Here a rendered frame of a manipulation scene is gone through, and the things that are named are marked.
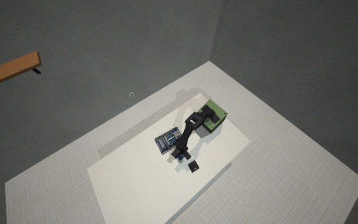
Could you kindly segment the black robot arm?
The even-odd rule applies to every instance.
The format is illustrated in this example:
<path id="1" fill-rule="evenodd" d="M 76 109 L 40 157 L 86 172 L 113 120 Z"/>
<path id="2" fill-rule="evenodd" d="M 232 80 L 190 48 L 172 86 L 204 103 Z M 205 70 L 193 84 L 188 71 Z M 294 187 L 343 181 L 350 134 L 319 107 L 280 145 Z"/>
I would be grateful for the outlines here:
<path id="1" fill-rule="evenodd" d="M 186 125 L 185 125 L 184 132 L 183 132 L 182 136 L 176 142 L 176 144 L 175 144 L 176 148 L 172 152 L 172 155 L 176 159 L 180 154 L 183 154 L 187 160 L 190 159 L 191 156 L 188 153 L 187 147 L 186 147 L 188 138 L 193 130 L 196 130 L 204 123 L 205 118 L 209 117 L 213 121 L 213 123 L 216 123 L 220 120 L 220 118 L 216 115 L 216 112 L 214 112 L 213 109 L 209 108 L 208 105 L 205 105 L 202 108 L 202 110 L 203 110 L 203 112 L 200 112 L 200 113 L 193 112 L 192 115 L 186 119 L 186 121 L 185 121 Z M 193 124 L 192 122 L 190 122 L 190 120 L 194 121 L 195 123 Z"/>

